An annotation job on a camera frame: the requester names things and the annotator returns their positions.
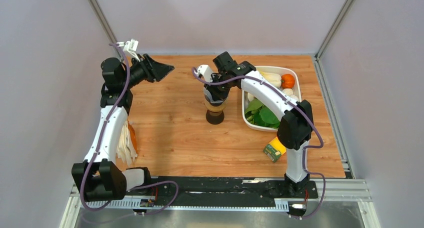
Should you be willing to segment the brown glass coffee carafe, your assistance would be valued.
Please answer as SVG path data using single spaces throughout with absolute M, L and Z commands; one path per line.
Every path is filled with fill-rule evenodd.
M 210 123 L 212 125 L 218 125 L 218 124 L 221 124 L 224 121 L 225 114 L 222 110 L 221 111 L 207 110 L 206 114 L 205 114 L 205 118 L 206 118 L 208 123 Z

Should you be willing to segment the single white paper filter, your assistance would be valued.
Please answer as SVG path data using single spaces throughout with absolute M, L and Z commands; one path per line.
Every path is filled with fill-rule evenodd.
M 204 94 L 204 97 L 205 97 L 205 99 L 208 103 L 210 103 L 210 104 L 215 103 L 215 100 L 213 99 L 212 93 L 209 90 L 207 90 L 206 88 L 203 88 L 203 94 Z

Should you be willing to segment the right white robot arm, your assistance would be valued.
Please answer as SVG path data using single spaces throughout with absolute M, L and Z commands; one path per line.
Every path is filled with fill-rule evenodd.
M 314 128 L 312 106 L 284 94 L 267 81 L 248 61 L 237 63 L 228 52 L 213 59 L 218 71 L 200 65 L 193 74 L 204 83 L 203 93 L 207 107 L 206 120 L 213 125 L 223 122 L 224 108 L 230 89 L 237 87 L 255 96 L 279 122 L 276 137 L 286 148 L 287 169 L 284 175 L 285 190 L 291 197 L 300 196 L 306 189 L 310 175 L 306 172 L 305 147 Z

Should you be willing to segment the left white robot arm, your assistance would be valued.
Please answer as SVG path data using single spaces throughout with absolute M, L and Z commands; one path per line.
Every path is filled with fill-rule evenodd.
M 99 125 L 83 162 L 73 164 L 71 175 L 84 202 L 121 200 L 133 188 L 140 195 L 147 195 L 153 189 L 149 170 L 136 167 L 121 171 L 116 165 L 116 152 L 122 129 L 128 124 L 133 101 L 131 88 L 142 81 L 159 82 L 175 68 L 148 54 L 132 58 L 130 65 L 109 57 L 100 68 L 104 83 Z

